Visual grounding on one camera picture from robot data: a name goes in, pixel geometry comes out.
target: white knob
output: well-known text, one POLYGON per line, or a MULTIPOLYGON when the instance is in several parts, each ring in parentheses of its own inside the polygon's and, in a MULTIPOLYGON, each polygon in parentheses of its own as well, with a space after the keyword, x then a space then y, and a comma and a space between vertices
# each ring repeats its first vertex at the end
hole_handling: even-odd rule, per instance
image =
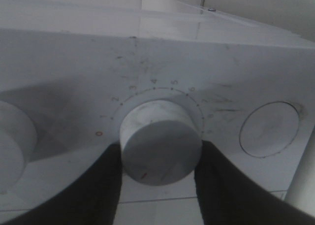
POLYGON ((134 180, 148 185, 176 182, 197 165, 201 139, 181 106, 165 100, 144 103, 124 118, 122 162, 134 180))
POLYGON ((22 176, 36 141, 36 130, 28 116, 0 101, 0 192, 22 176))

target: round button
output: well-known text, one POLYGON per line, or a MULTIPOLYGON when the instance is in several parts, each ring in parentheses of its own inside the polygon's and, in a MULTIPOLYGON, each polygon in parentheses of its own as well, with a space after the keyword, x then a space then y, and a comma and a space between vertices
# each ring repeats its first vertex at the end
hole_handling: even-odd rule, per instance
POLYGON ((267 157, 291 144, 298 128, 299 116, 292 105, 269 103, 247 117, 240 131, 240 144, 251 156, 267 157))
POLYGON ((122 162, 128 175, 147 185, 176 182, 193 171, 201 139, 186 111, 165 100, 144 103, 123 120, 122 162))
POLYGON ((0 192, 22 176, 36 141, 36 130, 28 116, 0 101, 0 192))

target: white appliance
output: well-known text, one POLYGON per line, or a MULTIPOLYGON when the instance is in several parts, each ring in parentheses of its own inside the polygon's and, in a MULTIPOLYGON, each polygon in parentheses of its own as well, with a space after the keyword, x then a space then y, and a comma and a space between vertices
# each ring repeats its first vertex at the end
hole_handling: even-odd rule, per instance
MULTIPOLYGON (((132 109, 161 99, 284 193, 315 123, 314 66, 315 44, 296 34, 181 2, 0 0, 0 101, 37 131, 0 211, 56 195, 119 140, 132 109)), ((196 197, 193 173, 159 187, 123 175, 121 202, 185 197, 196 197)))

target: round knob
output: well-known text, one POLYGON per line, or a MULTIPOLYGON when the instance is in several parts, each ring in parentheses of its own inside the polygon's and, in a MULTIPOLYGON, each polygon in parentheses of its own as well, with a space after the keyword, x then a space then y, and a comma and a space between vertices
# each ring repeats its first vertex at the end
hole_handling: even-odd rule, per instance
POLYGON ((120 129, 122 162, 147 185, 176 182, 193 171, 202 142, 187 112, 165 100, 144 103, 127 114, 120 129))
POLYGON ((0 192, 22 176, 36 141, 36 130, 28 116, 0 101, 0 192))

